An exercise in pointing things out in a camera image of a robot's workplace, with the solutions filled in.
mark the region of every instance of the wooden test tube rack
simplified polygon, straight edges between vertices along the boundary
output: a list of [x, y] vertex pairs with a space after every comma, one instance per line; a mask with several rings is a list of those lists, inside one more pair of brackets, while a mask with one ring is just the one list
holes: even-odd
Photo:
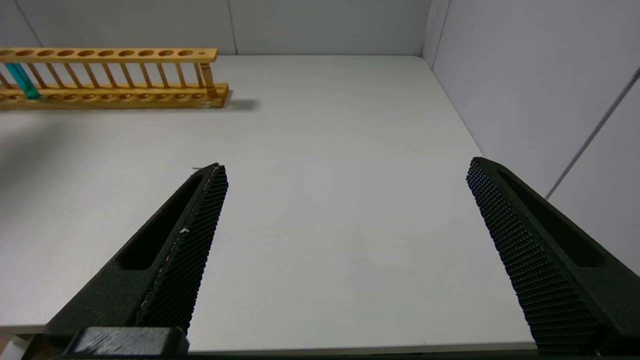
[[[17, 109], [132, 109], [132, 108], [221, 108], [227, 100], [228, 84], [214, 83], [210, 63], [217, 49], [68, 49], [0, 48], [0, 63], [26, 65], [41, 98], [29, 100], [22, 90], [0, 73], [0, 110]], [[54, 81], [43, 80], [35, 64], [44, 64]], [[71, 83], [64, 83], [53, 64], [62, 64]], [[82, 83], [76, 72], [91, 80]], [[144, 83], [135, 83], [129, 67], [139, 66]], [[153, 83], [148, 68], [155, 67], [161, 83]], [[197, 83], [185, 82], [185, 67], [193, 67]], [[99, 83], [97, 70], [108, 83]], [[116, 82], [113, 73], [122, 72], [125, 82]], [[169, 83], [167, 73], [177, 74], [179, 83]]]

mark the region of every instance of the test tube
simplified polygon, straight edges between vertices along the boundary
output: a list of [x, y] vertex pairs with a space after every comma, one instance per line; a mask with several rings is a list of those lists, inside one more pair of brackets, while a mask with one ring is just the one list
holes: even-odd
[[22, 65], [16, 63], [7, 63], [5, 65], [9, 70], [9, 73], [11, 73], [11, 75], [13, 76], [15, 82], [18, 83], [18, 86], [20, 86], [20, 88], [24, 92], [24, 95], [27, 97], [27, 99], [40, 98], [38, 89], [31, 82], [31, 79], [29, 79], [29, 76], [22, 68]]

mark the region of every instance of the white wall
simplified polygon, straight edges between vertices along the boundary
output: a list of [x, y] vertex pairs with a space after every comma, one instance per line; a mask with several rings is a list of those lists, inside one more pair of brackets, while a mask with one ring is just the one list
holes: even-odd
[[[416, 56], [422, 50], [430, 3], [431, 0], [17, 0], [42, 46], [217, 47], [221, 54]], [[13, 0], [0, 0], [0, 4], [11, 5], [19, 12]], [[0, 26], [4, 29], [8, 21], [16, 18], [8, 12], [0, 13], [0, 24], [5, 24]], [[14, 35], [17, 33], [22, 31], [2, 32], [11, 34], [8, 44], [19, 42]]]
[[43, 46], [217, 47], [235, 54], [227, 0], [19, 0]]
[[431, 0], [231, 0], [238, 54], [422, 50]]
[[549, 198], [640, 275], [640, 84], [635, 84]]
[[640, 65], [640, 1], [451, 0], [433, 71], [483, 154], [546, 195]]

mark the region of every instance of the wooden dowel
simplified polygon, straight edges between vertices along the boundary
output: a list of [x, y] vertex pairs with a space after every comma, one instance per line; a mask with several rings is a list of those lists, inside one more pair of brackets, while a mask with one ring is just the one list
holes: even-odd
[[180, 63], [175, 63], [175, 70], [178, 72], [178, 78], [180, 78], [180, 86], [182, 88], [186, 88], [187, 83], [184, 82], [184, 74], [182, 73], [182, 66], [180, 66]]
[[205, 84], [207, 84], [207, 95], [209, 97], [217, 97], [218, 93], [216, 92], [216, 85], [213, 83], [213, 75], [211, 74], [211, 67], [208, 63], [200, 64], [202, 68], [202, 77], [204, 78]]
[[36, 78], [36, 80], [38, 80], [38, 84], [40, 84], [40, 87], [43, 89], [46, 89], [47, 83], [44, 82], [44, 80], [42, 79], [42, 76], [40, 76], [40, 73], [38, 72], [38, 69], [36, 69], [35, 65], [33, 65], [32, 63], [28, 63], [27, 66], [29, 67], [29, 70], [31, 70], [31, 73], [33, 73], [33, 76]]
[[71, 65], [69, 65], [67, 63], [65, 63], [63, 65], [65, 66], [65, 69], [67, 70], [67, 72], [71, 76], [71, 79], [73, 79], [74, 83], [76, 84], [76, 88], [82, 89], [83, 86], [80, 83], [80, 80], [78, 80], [78, 77], [76, 76], [76, 73], [74, 72], [74, 70], [71, 69]]
[[131, 80], [131, 75], [129, 75], [129, 70], [127, 70], [127, 64], [121, 63], [120, 67], [122, 68], [124, 77], [127, 78], [127, 84], [129, 84], [130, 88], [134, 88], [135, 86], [133, 86], [133, 80]]
[[4, 75], [2, 75], [1, 72], [0, 72], [0, 83], [2, 83], [2, 85], [7, 89], [12, 89], [13, 88], [13, 86], [11, 86], [11, 84], [9, 84], [9, 81], [6, 80], [6, 78], [4, 77]]
[[152, 88], [154, 87], [151, 84], [151, 79], [149, 79], [149, 73], [147, 72], [147, 68], [145, 67], [145, 64], [140, 63], [140, 70], [142, 70], [142, 76], [145, 77], [145, 82], [147, 83], [147, 87], [148, 88]]
[[164, 69], [162, 68], [162, 64], [161, 63], [157, 63], [156, 65], [158, 66], [158, 72], [160, 73], [160, 78], [162, 78], [162, 85], [164, 85], [164, 88], [168, 88], [169, 87], [169, 83], [166, 80], [166, 74], [164, 73]]
[[193, 67], [196, 68], [196, 77], [198, 78], [198, 87], [199, 88], [203, 88], [204, 85], [202, 84], [202, 76], [200, 75], [200, 67], [196, 63], [193, 64]]
[[100, 88], [100, 85], [98, 84], [98, 81], [95, 79], [95, 75], [93, 75], [93, 70], [91, 69], [91, 66], [89, 66], [89, 64], [82, 64], [84, 65], [84, 69], [86, 70], [87, 75], [89, 75], [89, 78], [91, 79], [91, 83], [93, 84], [93, 88]]
[[56, 83], [58, 84], [58, 87], [61, 89], [65, 89], [67, 88], [65, 86], [65, 84], [62, 82], [62, 80], [60, 79], [60, 77], [58, 76], [58, 73], [56, 72], [56, 69], [53, 68], [53, 64], [46, 64], [47, 65], [47, 69], [49, 69], [49, 72], [51, 73], [51, 76], [53, 76], [53, 78], [56, 80]]
[[109, 78], [109, 82], [111, 83], [111, 87], [112, 88], [118, 88], [118, 84], [116, 83], [115, 79], [113, 78], [113, 74], [111, 73], [111, 69], [109, 69], [109, 65], [108, 64], [102, 64], [102, 68], [104, 69], [104, 73], [107, 74], [107, 78]]

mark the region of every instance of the white table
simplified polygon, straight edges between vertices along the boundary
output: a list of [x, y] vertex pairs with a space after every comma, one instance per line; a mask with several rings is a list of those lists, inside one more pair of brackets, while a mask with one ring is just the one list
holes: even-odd
[[424, 60], [232, 56], [223, 110], [0, 114], [0, 331], [38, 332], [194, 171], [227, 193], [193, 352], [534, 348]]

